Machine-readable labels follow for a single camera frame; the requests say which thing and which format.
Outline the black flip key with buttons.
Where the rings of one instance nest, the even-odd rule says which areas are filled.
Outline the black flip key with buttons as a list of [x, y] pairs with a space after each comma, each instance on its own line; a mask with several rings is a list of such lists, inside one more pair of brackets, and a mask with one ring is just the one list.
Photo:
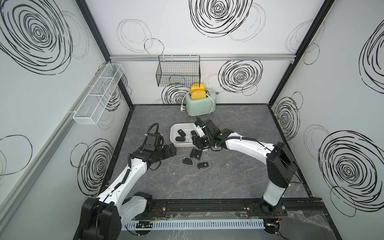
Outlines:
[[186, 139], [185, 139], [185, 137], [176, 137], [175, 140], [177, 142], [184, 142]]

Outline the white car key fob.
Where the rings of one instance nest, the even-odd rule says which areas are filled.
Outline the white car key fob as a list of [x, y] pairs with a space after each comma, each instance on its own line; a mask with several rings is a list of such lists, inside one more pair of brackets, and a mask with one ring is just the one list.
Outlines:
[[191, 133], [190, 132], [186, 133], [185, 142], [189, 142], [190, 138], [191, 138]]

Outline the white storage box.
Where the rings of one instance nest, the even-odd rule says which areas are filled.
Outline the white storage box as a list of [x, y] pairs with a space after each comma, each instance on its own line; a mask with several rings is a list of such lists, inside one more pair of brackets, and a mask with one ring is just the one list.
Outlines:
[[[170, 130], [170, 140], [175, 147], [194, 147], [191, 132], [195, 130], [194, 123], [175, 124]], [[178, 137], [183, 137], [184, 141], [177, 141]]]

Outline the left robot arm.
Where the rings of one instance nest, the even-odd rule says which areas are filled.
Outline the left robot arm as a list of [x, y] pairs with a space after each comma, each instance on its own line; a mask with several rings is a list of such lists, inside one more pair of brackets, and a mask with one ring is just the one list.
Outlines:
[[151, 213], [152, 196], [137, 192], [126, 200], [136, 182], [152, 164], [174, 157], [174, 144], [159, 149], [140, 147], [128, 155], [128, 164], [120, 175], [96, 198], [88, 198], [82, 205], [75, 240], [116, 240], [122, 227], [136, 216]]

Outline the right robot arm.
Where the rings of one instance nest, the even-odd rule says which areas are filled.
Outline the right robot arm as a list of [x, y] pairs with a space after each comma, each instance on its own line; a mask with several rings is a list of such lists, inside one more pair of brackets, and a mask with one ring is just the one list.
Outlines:
[[200, 150], [233, 150], [248, 155], [267, 166], [269, 182], [259, 206], [262, 214], [271, 216], [276, 212], [292, 178], [297, 174], [296, 159], [288, 146], [282, 142], [267, 144], [238, 133], [224, 130], [217, 136], [191, 132], [194, 146]]

